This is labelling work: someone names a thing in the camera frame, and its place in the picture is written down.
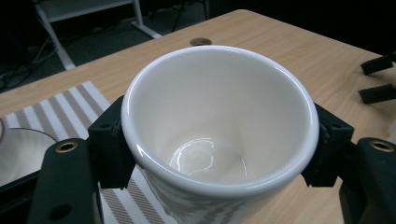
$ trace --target striped placemat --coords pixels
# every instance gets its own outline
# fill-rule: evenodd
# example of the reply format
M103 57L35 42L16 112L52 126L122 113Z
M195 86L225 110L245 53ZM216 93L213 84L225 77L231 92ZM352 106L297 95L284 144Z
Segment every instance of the striped placemat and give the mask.
M85 82L3 119L9 128L44 132L57 141L86 139L88 127L110 106L91 83ZM176 223L163 211L146 179L135 167L128 188L101 189L105 223Z

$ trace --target white plate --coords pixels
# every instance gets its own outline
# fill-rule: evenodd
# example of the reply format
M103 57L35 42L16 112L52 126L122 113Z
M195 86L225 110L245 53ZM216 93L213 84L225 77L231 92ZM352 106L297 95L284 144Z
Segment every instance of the white plate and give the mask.
M47 149L56 142L48 134L36 130L19 128L9 132L17 140L15 150L18 150L18 158L12 171L0 173L0 186L39 170Z

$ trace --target floor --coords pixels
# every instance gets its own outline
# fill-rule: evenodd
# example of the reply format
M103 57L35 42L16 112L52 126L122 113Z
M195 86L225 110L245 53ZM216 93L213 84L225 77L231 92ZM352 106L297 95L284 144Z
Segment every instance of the floor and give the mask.
M164 8L158 10L155 14L148 14L143 17L147 27L159 33L167 35L171 33L173 24L177 17L177 11L174 8ZM105 57L122 49L150 41L151 37L137 30L131 25L133 18L117 21L110 26L97 27L91 32L79 35L74 38L63 39L61 42L76 66L93 60ZM202 4L189 3L185 6L185 11L181 14L177 30L194 25L205 20L205 13ZM34 54L39 54L35 58L37 65L32 69L24 66L14 68L11 75L5 68L0 66L0 77L8 72L7 82L0 86L0 92L9 91L19 86L49 77L64 71L54 48L48 39L41 47L32 48Z

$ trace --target wooden table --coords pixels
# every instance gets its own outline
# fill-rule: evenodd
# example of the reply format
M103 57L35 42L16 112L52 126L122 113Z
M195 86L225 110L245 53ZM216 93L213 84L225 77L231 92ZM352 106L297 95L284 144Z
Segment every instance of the wooden table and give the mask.
M125 49L70 71L0 94L0 116L17 111L84 81L92 81L108 101L126 92L134 76L149 62L190 46L196 37L213 44L249 49L288 68L314 101L355 127L353 141L387 138L396 119L396 101L365 105L358 90L396 84L396 69L367 77L361 64L378 55L246 10L205 21L170 35ZM298 177L246 223L343 223L335 188L307 188Z

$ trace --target cup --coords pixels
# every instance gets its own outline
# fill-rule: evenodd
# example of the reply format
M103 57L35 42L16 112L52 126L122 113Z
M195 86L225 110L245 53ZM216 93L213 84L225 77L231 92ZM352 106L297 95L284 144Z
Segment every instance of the cup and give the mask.
M147 65L124 96L125 139L178 223L241 223L291 182L318 142L300 81L249 50L200 46Z

